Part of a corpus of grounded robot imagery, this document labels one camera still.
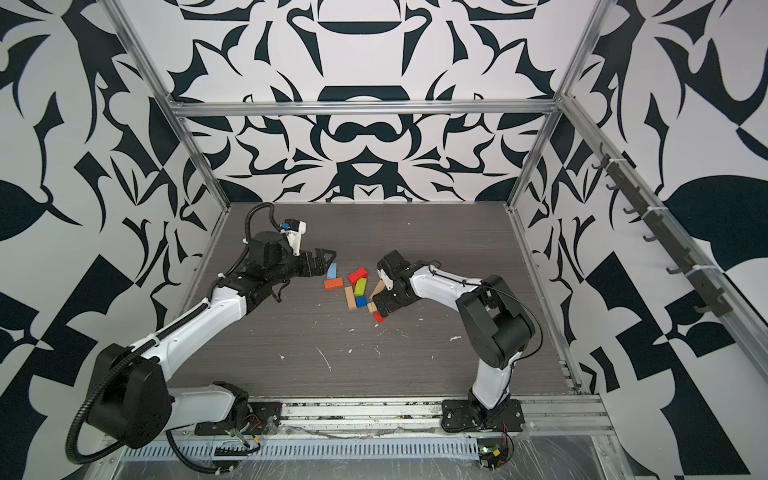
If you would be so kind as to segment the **natural wood block 29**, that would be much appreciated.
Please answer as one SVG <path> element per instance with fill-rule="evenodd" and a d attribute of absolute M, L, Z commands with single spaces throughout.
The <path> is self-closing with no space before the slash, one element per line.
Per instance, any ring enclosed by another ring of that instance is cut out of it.
<path fill-rule="evenodd" d="M 348 309 L 349 310 L 357 309 L 357 301 L 354 295 L 353 288 L 351 286 L 346 286 L 344 288 L 344 294 L 345 294 L 345 299 L 346 299 Z"/>

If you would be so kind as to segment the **natural wood block 31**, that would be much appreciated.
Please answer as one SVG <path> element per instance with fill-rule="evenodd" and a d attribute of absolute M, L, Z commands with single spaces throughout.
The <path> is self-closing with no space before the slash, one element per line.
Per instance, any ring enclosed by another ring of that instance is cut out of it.
<path fill-rule="evenodd" d="M 382 290 L 386 289 L 386 284 L 383 280 L 379 280 L 376 286 L 374 287 L 370 297 L 373 298 L 375 295 L 379 294 Z"/>

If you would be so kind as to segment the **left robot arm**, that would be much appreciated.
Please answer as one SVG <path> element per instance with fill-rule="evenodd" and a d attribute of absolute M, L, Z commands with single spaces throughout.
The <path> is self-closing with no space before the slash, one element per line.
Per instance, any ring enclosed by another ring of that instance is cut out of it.
<path fill-rule="evenodd" d="M 84 425 L 112 437 L 118 446 L 134 449 L 188 425 L 209 424 L 215 432 L 243 429 L 249 414 L 246 391 L 227 382 L 199 388 L 171 388 L 168 382 L 223 330 L 263 301 L 279 301 L 292 279 L 327 274 L 336 252 L 303 250 L 300 240 L 294 231 L 256 234 L 198 304 L 130 346 L 112 344 L 102 350 L 68 432 L 70 459 L 85 463 L 93 458 L 77 447 Z"/>

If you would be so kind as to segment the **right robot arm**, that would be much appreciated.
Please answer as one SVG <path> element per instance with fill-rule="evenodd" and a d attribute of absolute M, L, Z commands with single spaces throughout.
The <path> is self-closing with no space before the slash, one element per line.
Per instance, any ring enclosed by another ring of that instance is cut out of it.
<path fill-rule="evenodd" d="M 434 301 L 460 315 L 478 356 L 468 394 L 469 422 L 485 429 L 505 425 L 511 412 L 512 372 L 537 333 L 535 316 L 498 275 L 461 277 L 431 262 L 411 263 L 396 250 L 378 261 L 377 273 L 384 289 L 373 296 L 373 302 L 381 318 L 420 300 Z"/>

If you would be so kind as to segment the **orange wood block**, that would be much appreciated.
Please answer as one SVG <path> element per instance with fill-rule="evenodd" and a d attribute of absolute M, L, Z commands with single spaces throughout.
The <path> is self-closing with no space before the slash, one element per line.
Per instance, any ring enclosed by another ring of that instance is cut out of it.
<path fill-rule="evenodd" d="M 333 290 L 343 288 L 345 286 L 343 278 L 333 278 L 324 281 L 324 288 L 326 290 Z"/>

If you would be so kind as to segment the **red arch wood block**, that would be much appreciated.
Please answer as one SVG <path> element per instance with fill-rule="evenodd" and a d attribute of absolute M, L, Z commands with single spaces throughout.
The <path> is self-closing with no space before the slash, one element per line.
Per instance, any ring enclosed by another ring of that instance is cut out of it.
<path fill-rule="evenodd" d="M 367 278 L 367 277 L 368 277 L 368 271 L 364 267 L 361 267 L 355 270 L 354 272 L 352 272 L 347 277 L 347 279 L 352 285 L 355 285 L 360 279 Z"/>

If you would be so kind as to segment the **lime green wood block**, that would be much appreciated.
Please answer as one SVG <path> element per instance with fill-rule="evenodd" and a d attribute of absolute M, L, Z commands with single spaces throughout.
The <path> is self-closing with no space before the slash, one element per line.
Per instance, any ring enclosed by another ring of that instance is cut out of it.
<path fill-rule="evenodd" d="M 354 296 L 355 297 L 364 297 L 367 287 L 367 278 L 362 277 L 357 280 L 357 282 L 354 284 Z"/>

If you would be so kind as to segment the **right circuit board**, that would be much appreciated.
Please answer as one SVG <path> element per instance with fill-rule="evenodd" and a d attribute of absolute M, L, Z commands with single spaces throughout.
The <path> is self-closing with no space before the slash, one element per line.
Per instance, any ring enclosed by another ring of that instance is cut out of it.
<path fill-rule="evenodd" d="M 478 464 L 481 468 L 496 470 L 506 465 L 514 455 L 512 439 L 503 435 L 499 438 L 478 440 Z"/>

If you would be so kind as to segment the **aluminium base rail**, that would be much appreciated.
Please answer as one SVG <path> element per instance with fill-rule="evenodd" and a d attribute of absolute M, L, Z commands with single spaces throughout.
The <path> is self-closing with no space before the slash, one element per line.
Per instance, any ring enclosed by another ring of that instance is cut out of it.
<path fill-rule="evenodd" d="M 525 437 L 614 436 L 614 426 L 598 396 L 520 396 L 520 408 L 507 431 Z M 500 428 L 447 432 L 442 397 L 348 397 L 250 399 L 256 418 L 246 422 L 243 436 L 267 438 L 498 438 Z"/>

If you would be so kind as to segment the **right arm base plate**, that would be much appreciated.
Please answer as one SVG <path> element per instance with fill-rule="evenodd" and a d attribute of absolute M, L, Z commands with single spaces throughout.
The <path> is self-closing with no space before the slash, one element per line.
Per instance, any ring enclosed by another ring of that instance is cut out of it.
<path fill-rule="evenodd" d="M 478 400 L 444 400 L 441 404 L 441 428 L 448 433 L 503 431 L 521 432 L 525 417 L 517 399 L 503 399 L 493 409 Z"/>

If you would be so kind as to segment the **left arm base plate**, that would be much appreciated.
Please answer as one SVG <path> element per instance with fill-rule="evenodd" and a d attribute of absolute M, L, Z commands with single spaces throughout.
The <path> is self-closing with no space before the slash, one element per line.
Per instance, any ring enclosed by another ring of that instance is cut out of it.
<path fill-rule="evenodd" d="M 270 433 L 281 423 L 282 408 L 283 403 L 278 401 L 236 403 L 224 420 L 198 423 L 194 433 L 197 436 L 227 435 L 235 430 L 254 436 Z"/>

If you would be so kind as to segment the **aluminium frame crossbar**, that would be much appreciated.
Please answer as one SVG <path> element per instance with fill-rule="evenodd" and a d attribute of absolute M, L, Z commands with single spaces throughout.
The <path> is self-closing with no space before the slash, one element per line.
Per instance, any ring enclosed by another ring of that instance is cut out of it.
<path fill-rule="evenodd" d="M 495 114 L 549 113 L 551 99 L 529 100 L 408 100 L 408 101 L 311 101 L 311 102 L 171 102 L 181 118 L 280 115 L 373 115 L 373 114 Z"/>

